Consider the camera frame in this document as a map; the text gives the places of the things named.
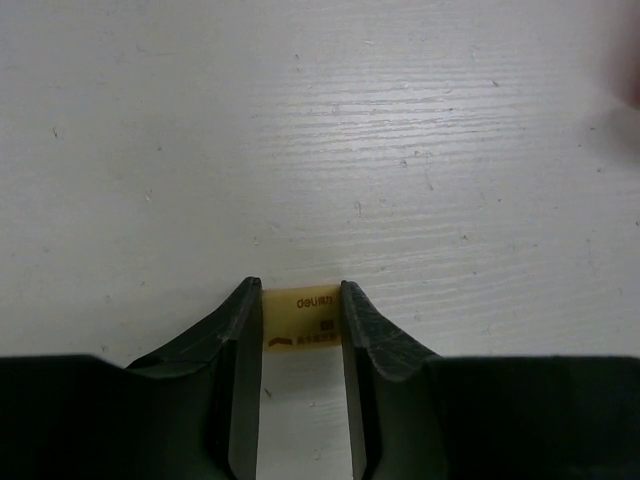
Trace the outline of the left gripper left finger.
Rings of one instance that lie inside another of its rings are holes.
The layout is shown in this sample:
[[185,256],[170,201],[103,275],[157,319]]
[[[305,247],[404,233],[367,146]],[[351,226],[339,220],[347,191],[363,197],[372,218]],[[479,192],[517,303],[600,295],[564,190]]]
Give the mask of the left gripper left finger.
[[262,288],[120,367],[91,355],[1,361],[5,479],[252,479]]

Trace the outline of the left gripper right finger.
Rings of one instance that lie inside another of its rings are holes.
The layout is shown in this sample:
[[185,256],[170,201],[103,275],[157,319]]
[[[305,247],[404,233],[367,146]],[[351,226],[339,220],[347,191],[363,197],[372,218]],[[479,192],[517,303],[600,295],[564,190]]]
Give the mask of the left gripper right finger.
[[355,478],[638,477],[636,358],[443,357],[340,295]]

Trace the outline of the yellow white eraser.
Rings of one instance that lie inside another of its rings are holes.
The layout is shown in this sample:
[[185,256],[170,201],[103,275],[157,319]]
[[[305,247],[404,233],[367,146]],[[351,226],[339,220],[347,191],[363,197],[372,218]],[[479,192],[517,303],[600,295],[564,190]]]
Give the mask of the yellow white eraser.
[[341,343],[338,285],[265,290],[262,311],[265,353],[332,348]]

